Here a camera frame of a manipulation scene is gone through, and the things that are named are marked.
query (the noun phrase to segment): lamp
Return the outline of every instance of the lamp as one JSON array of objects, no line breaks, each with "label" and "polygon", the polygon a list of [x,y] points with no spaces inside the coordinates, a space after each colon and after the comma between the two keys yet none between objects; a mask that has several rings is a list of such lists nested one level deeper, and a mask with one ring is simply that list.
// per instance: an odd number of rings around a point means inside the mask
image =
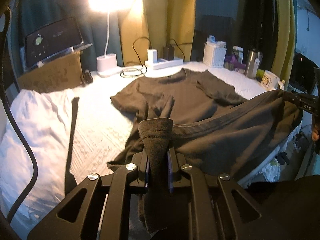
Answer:
[{"label": "lamp", "polygon": [[89,0],[92,10],[107,13],[107,42],[104,55],[97,57],[97,72],[101,77],[111,76],[120,73],[123,69],[117,65],[116,54],[107,54],[109,44],[109,18],[110,12],[129,9],[134,0]]}]

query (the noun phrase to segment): mug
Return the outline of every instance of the mug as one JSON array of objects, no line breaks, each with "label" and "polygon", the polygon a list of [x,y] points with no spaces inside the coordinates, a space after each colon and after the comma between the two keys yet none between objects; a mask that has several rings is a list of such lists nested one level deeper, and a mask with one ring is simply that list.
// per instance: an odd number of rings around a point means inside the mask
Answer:
[{"label": "mug", "polygon": [[284,80],[280,81],[280,78],[277,75],[268,70],[264,72],[261,80],[261,85],[264,86],[268,91],[277,89],[278,85],[280,86],[281,90],[284,90],[284,84]]}]

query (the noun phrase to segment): wicker basket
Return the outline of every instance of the wicker basket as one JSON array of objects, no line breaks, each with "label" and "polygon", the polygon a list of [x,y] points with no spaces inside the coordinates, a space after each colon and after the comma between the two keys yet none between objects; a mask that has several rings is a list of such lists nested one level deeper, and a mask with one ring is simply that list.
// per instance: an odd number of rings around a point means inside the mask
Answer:
[{"label": "wicker basket", "polygon": [[210,67],[223,67],[226,52],[226,48],[215,48],[214,46],[205,44],[203,63]]}]

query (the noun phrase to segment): triangular cutout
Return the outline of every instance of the triangular cutout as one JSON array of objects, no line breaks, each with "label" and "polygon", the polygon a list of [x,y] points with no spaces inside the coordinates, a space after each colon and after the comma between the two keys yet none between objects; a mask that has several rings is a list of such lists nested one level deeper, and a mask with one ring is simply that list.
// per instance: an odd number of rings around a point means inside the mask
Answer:
[{"label": "triangular cutout", "polygon": [[79,190],[79,192],[72,199],[70,199],[69,202],[58,212],[58,217],[74,223],[77,219],[86,194],[86,188],[82,188],[81,190]]},{"label": "triangular cutout", "polygon": [[238,191],[233,190],[232,196],[236,202],[242,223],[249,223],[260,217],[259,213],[239,194]]}]

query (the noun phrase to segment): bed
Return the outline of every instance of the bed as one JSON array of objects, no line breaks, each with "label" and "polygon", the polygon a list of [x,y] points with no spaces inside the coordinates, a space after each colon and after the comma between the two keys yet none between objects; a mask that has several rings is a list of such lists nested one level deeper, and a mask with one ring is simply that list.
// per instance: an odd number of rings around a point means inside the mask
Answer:
[{"label": "bed", "polygon": [[[209,68],[199,62],[186,63],[183,67],[200,72],[208,69],[213,75],[233,85],[236,92],[247,99],[265,92],[257,81],[238,72],[231,72],[224,68]],[[177,73],[181,68],[182,66],[177,66],[157,71],[148,70],[146,76],[168,76]],[[69,143],[71,100],[74,97],[80,98],[70,165],[70,172],[74,175],[76,182],[80,183],[92,172],[101,176],[112,173],[106,163],[113,160],[124,149],[132,129],[133,116],[124,116],[116,110],[111,104],[110,96],[126,87],[133,78],[121,78],[120,75],[100,78],[95,72],[92,76],[94,78],[92,84],[73,90],[49,94],[23,90],[12,103],[13,115],[22,132],[27,135],[26,139],[35,152],[39,166],[38,181],[12,221],[12,227],[22,239],[26,239],[29,231],[64,197],[64,171],[67,158],[65,152]],[[46,116],[45,119],[50,119],[52,122],[50,124],[41,122],[41,117],[36,111],[42,111]],[[37,118],[39,120],[36,123],[28,123],[29,119]],[[278,152],[285,150],[287,143],[300,128],[301,124],[254,171],[238,183],[247,187],[252,178],[259,173],[265,173],[265,178],[269,178],[271,176],[271,169],[268,169],[270,161]],[[0,163],[2,163],[2,166],[0,165],[0,207],[4,215],[32,176],[31,161],[16,135],[13,134],[10,124],[7,124],[6,129],[0,147],[0,150],[2,149],[0,151]],[[132,198],[129,234],[132,239],[148,239],[149,236],[144,231],[135,211],[134,203],[137,199],[135,196]]]}]

